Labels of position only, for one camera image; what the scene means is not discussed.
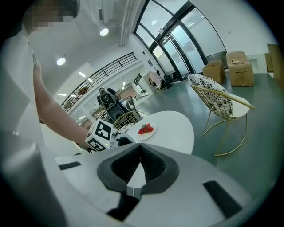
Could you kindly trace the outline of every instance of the chair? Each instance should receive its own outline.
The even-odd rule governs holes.
[[[141,120],[141,115],[144,114],[145,116],[148,116],[147,114],[140,112],[140,111],[130,111],[122,116],[120,116],[114,123],[114,128],[119,130],[120,132],[127,132],[129,128],[133,125],[135,125],[137,122]]]
[[[217,151],[221,148],[221,145],[225,139],[226,132],[228,126],[231,121],[237,120],[238,118],[245,115],[245,135],[242,138],[239,145],[226,153],[222,154],[215,154],[215,156],[227,155],[232,153],[233,151],[237,150],[240,145],[243,143],[246,131],[247,131],[247,113],[249,109],[255,109],[254,106],[250,105],[250,103],[242,97],[229,94],[224,87],[218,84],[216,81],[204,77],[199,74],[192,74],[188,76],[188,80],[191,83],[191,87],[195,92],[199,95],[202,101],[206,104],[206,106],[210,109],[210,113],[208,116],[208,120],[205,127],[205,132],[203,136],[214,126],[222,123],[227,122],[226,130],[224,136],[222,137],[220,144],[217,148]],[[207,129],[207,125],[210,119],[211,112],[215,113],[217,116],[223,118],[224,120],[217,122],[216,124],[212,125]]]

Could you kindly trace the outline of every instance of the doorway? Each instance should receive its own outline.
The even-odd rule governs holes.
[[[178,22],[161,38],[159,44],[170,62],[174,64],[173,67],[178,71],[180,80],[187,79],[190,74],[202,73],[203,60]]]

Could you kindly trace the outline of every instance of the ceiling light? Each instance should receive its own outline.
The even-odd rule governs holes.
[[[107,35],[107,34],[108,34],[108,29],[107,29],[107,28],[102,29],[99,34],[100,34],[101,36]]]
[[[80,74],[81,76],[83,76],[83,77],[86,76],[86,75],[85,75],[84,73],[82,73],[82,72],[79,72],[79,74]]]
[[[65,58],[59,58],[56,62],[57,65],[61,66],[65,63],[66,59]]]

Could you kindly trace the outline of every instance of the patterned chair cushion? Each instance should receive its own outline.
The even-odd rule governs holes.
[[[187,79],[193,85],[219,91],[224,94],[229,94],[226,89],[216,81],[200,74],[189,75]],[[217,116],[227,119],[232,115],[233,103],[231,99],[218,95],[214,92],[208,92],[206,90],[198,90],[198,93],[208,108]]]

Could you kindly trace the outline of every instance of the person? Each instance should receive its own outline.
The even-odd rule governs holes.
[[[1,92],[8,87],[19,94],[17,98],[14,94],[10,99],[1,98],[1,104],[6,106],[6,113],[2,114],[10,116],[9,122],[2,120],[1,129],[17,131],[22,136],[44,143],[40,117],[54,132],[89,147],[85,143],[88,131],[70,118],[48,93],[42,81],[40,62],[28,42],[29,36],[39,27],[63,21],[64,16],[75,18],[79,13],[79,3],[79,0],[36,1],[5,40],[0,55]]]
[[[98,98],[98,103],[99,103],[100,106],[102,105],[102,101],[101,101],[101,99],[100,99],[100,94],[101,94],[101,92],[104,91],[104,90],[105,90],[105,89],[104,89],[103,87],[101,87],[101,88],[99,89],[99,94],[98,94],[98,96],[97,96],[97,98]],[[122,108],[122,110],[123,110],[125,113],[127,113],[127,112],[128,112],[128,109],[125,108],[125,107],[121,104],[121,102],[120,102],[120,100],[121,100],[120,95],[119,95],[115,90],[113,90],[113,89],[111,89],[111,88],[108,88],[107,91],[108,91],[109,93],[111,93],[112,95],[115,96],[115,98],[116,98],[116,104],[118,104],[118,105]]]

